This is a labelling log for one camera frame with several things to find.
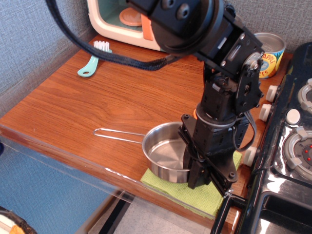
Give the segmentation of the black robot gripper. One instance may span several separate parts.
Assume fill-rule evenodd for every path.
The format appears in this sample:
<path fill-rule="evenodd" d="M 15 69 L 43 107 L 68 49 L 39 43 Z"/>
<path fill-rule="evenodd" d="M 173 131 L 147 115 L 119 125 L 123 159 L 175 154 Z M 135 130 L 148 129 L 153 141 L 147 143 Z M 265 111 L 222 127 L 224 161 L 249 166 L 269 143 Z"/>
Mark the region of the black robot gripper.
<path fill-rule="evenodd" d="M 232 194 L 238 175 L 233 154 L 240 147 L 249 122 L 246 117 L 224 122 L 184 114 L 178 133 L 186 143 L 183 167 L 189 169 L 188 187 L 213 183 L 223 197 Z"/>

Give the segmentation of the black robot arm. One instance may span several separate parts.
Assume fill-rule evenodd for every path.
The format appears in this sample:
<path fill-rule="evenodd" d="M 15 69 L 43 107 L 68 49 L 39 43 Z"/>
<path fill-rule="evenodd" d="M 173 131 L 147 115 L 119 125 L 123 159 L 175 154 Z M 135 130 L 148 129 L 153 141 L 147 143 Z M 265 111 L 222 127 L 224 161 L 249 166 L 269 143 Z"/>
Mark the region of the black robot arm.
<path fill-rule="evenodd" d="M 249 126 L 251 109 L 263 97 L 259 72 L 262 43 L 221 0 L 130 0 L 151 21 L 156 42 L 175 57 L 204 62 L 204 91 L 195 116 L 183 115 L 183 166 L 188 186 L 213 183 L 223 196 L 237 181 L 233 153 Z"/>

